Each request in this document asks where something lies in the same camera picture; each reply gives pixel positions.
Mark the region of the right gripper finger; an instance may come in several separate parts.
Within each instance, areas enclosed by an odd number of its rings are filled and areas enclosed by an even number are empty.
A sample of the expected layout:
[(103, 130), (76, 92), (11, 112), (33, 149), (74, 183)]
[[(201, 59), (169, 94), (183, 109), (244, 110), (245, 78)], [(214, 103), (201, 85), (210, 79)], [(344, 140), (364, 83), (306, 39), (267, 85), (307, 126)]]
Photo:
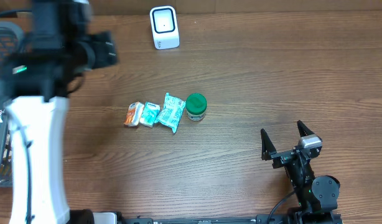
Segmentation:
[(261, 158), (264, 161), (268, 161), (272, 159), (272, 155), (276, 154), (276, 148), (274, 144), (270, 140), (265, 129), (261, 129), (261, 140), (262, 140), (262, 153)]
[(311, 131), (301, 120), (297, 121), (297, 128), (299, 130), (300, 137), (313, 135), (314, 132)]

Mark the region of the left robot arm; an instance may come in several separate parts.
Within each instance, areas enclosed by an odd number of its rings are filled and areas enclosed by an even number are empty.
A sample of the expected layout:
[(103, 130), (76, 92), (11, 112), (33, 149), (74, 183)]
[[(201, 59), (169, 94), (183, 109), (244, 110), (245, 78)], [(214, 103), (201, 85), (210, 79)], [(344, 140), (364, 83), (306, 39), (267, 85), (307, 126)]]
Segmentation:
[(11, 223), (94, 223), (72, 210), (63, 179), (69, 85), (86, 71), (117, 63), (108, 31), (89, 34), (88, 1), (32, 1), (33, 29), (0, 66), (0, 109), (11, 137)]

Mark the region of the small teal packet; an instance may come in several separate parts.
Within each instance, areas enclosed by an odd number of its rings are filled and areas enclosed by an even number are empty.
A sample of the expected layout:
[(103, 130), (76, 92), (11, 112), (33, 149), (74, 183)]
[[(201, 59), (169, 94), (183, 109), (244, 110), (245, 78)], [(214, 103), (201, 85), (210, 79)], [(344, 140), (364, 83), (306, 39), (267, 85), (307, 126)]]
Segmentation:
[(139, 122), (144, 126), (152, 128), (160, 110), (161, 107), (159, 105), (146, 102)]

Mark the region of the teal white snack packet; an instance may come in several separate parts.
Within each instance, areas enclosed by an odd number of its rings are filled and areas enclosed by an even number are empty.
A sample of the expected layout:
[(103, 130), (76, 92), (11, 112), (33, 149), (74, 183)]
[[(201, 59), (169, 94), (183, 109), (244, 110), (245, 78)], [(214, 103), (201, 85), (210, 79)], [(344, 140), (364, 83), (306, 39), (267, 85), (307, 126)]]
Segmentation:
[(166, 93), (163, 109), (159, 112), (154, 122), (167, 126), (175, 134), (184, 109), (185, 101)]

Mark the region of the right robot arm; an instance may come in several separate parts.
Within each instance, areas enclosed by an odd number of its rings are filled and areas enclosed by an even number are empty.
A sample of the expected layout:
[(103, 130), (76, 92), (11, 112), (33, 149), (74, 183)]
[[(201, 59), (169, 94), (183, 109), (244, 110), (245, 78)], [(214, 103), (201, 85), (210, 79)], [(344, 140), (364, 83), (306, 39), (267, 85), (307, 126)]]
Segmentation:
[(310, 161), (319, 156), (322, 138), (301, 120), (297, 122), (300, 139), (296, 146), (277, 152), (265, 129), (261, 130), (264, 161), (272, 161), (275, 169), (284, 168), (293, 191), (280, 200), (267, 215), (257, 215), (257, 223), (342, 223), (338, 208), (340, 182), (331, 175), (316, 177)]

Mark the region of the green lid jar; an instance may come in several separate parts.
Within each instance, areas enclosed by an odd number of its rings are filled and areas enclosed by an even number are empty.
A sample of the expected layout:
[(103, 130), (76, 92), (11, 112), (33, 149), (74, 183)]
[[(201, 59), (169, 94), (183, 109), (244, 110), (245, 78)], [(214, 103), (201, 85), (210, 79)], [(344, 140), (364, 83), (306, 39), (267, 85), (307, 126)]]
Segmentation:
[(192, 121), (200, 121), (205, 117), (207, 100), (200, 93), (192, 93), (186, 99), (187, 116)]

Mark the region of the orange white packet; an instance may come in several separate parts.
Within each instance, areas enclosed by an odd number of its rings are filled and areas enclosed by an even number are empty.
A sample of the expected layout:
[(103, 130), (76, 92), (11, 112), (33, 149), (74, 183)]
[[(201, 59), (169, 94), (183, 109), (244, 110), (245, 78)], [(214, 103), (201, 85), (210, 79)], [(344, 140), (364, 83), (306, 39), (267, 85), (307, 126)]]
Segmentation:
[(129, 105), (124, 125), (133, 127), (139, 124), (142, 112), (144, 110), (144, 104), (137, 101)]

